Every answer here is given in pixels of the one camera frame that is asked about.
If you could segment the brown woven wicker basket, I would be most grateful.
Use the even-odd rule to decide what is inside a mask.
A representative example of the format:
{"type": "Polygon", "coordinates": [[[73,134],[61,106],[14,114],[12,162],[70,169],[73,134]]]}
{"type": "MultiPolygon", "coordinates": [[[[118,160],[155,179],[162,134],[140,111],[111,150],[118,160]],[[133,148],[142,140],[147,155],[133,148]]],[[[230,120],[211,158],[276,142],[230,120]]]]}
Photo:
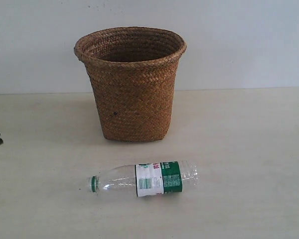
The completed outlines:
{"type": "Polygon", "coordinates": [[[169,129],[184,39],[169,30],[115,27],[81,37],[74,54],[86,69],[105,139],[149,142],[169,129]]]}

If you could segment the clear plastic bottle green label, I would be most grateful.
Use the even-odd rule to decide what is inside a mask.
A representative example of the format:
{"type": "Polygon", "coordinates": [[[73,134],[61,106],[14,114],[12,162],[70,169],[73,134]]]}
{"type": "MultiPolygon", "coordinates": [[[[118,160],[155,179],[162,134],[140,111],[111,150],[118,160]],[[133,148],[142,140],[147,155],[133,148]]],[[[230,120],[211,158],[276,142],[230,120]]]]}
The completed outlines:
{"type": "Polygon", "coordinates": [[[148,197],[181,193],[195,187],[198,182],[196,165],[183,160],[116,167],[90,177],[88,188],[92,193],[148,197]]]}

